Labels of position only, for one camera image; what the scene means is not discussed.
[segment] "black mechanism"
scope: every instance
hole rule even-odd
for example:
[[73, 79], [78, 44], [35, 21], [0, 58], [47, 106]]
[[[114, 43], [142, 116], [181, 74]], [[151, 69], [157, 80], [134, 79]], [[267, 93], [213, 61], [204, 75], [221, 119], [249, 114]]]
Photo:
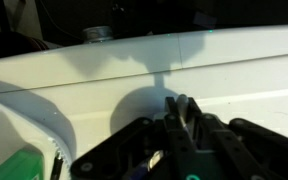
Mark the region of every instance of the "black mechanism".
[[[138, 118], [76, 160], [74, 180], [288, 180], [288, 138], [244, 119], [224, 124], [188, 98], [164, 118]], [[156, 152], [163, 156], [147, 168]]]

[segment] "white surface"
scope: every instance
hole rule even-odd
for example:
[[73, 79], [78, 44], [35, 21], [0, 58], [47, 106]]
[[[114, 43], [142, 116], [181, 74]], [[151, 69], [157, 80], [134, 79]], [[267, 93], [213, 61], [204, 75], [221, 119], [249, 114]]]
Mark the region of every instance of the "white surface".
[[69, 147], [78, 157], [135, 118], [163, 111], [164, 98], [179, 94], [224, 122], [239, 116], [288, 136], [288, 56], [0, 93], [0, 102], [67, 144], [75, 140]]
[[50, 179], [55, 152], [60, 150], [65, 157], [62, 168], [63, 180], [69, 179], [66, 165], [72, 163], [70, 152], [61, 138], [47, 128], [0, 104], [0, 165], [15, 152], [27, 146], [35, 147], [44, 158], [44, 178]]
[[0, 60], [0, 80], [41, 88], [288, 54], [288, 26], [149, 36]]

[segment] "white countertop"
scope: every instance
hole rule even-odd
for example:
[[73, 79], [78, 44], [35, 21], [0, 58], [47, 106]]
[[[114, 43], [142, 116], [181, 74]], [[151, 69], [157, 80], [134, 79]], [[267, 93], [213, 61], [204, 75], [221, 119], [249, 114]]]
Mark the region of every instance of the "white countertop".
[[224, 122], [242, 117], [288, 136], [288, 26], [151, 36], [0, 60], [0, 103], [61, 136], [73, 158], [138, 116], [163, 111], [164, 98], [179, 94]]

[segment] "black plastic object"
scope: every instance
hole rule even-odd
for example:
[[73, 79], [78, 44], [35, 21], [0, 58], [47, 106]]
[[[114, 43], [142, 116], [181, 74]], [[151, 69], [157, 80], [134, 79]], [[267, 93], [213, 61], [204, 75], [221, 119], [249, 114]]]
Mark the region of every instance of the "black plastic object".
[[164, 118], [139, 118], [75, 161], [73, 179], [133, 180], [156, 151], [163, 158], [137, 179], [288, 179], [288, 138], [243, 119], [226, 125], [203, 114], [193, 98], [184, 124], [175, 100], [165, 102]]

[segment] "cable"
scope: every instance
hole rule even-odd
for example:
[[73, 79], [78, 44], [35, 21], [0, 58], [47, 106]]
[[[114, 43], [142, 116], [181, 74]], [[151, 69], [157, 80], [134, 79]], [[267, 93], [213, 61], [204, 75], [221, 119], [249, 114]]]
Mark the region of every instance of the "cable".
[[83, 40], [83, 39], [81, 39], [81, 38], [79, 38], [79, 37], [77, 37], [77, 36], [75, 36], [75, 35], [67, 32], [67, 31], [65, 31], [65, 30], [62, 29], [61, 27], [59, 27], [59, 26], [54, 22], [53, 18], [51, 17], [50, 13], [48, 12], [48, 10], [47, 10], [47, 8], [46, 8], [43, 0], [39, 0], [39, 1], [40, 1], [41, 5], [43, 6], [43, 9], [44, 9], [47, 17], [49, 18], [49, 20], [51, 21], [51, 23], [52, 23], [58, 30], [60, 30], [62, 33], [66, 34], [66, 35], [68, 35], [68, 36], [71, 36], [72, 38], [75, 38], [75, 39], [78, 39], [78, 40]]

